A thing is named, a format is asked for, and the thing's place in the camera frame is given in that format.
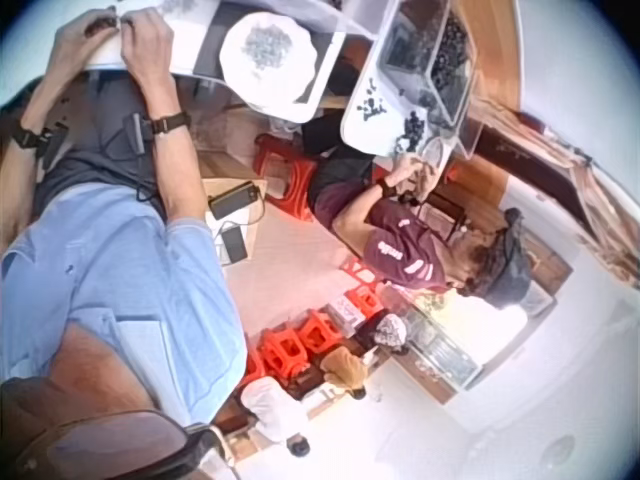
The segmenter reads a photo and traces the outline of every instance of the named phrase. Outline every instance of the maroon t-shirt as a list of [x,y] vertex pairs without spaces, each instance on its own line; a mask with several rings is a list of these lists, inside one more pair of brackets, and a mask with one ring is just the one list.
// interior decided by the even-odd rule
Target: maroon t-shirt
[[[314,205],[314,215],[333,232],[333,219],[366,190],[359,182],[326,187]],[[431,230],[397,202],[376,202],[367,223],[378,227],[369,237],[362,261],[381,277],[411,289],[444,287],[445,277],[436,256]]]

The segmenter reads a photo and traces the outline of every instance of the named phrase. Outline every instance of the gray pants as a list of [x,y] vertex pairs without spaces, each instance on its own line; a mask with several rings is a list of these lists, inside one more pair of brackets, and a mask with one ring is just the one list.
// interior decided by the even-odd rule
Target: gray pants
[[148,201],[166,218],[158,194],[152,144],[136,155],[123,127],[133,113],[146,115],[144,99],[126,72],[103,73],[90,91],[90,121],[76,126],[74,143],[36,186],[34,215],[40,216],[49,202],[64,190],[82,183],[98,182],[134,188],[139,201]]

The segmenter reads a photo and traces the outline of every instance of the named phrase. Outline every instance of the smartphone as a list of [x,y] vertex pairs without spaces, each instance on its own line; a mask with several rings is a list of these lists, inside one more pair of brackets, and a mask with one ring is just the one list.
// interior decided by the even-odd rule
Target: smartphone
[[213,218],[220,220],[240,210],[260,197],[260,190],[252,182],[246,182],[217,197],[209,198],[209,209]]
[[247,248],[242,238],[242,229],[238,226],[229,228],[220,233],[224,248],[227,249],[227,255],[231,263],[237,263],[247,258]]

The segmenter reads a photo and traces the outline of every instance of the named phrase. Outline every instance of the person in white shirt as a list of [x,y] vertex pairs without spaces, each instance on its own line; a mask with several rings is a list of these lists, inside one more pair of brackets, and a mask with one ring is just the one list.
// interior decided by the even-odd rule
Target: person in white shirt
[[247,385],[240,401],[257,419],[256,430],[274,443],[286,442],[292,455],[304,457],[311,451],[301,432],[309,423],[303,405],[284,391],[273,377]]

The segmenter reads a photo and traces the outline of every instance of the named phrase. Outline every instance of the plate of small items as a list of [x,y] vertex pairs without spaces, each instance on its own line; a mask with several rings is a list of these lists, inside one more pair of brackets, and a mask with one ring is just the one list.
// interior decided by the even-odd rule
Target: plate of small items
[[295,102],[315,77],[318,53],[309,32],[294,20],[251,13],[225,37],[220,65],[225,82],[259,107]]

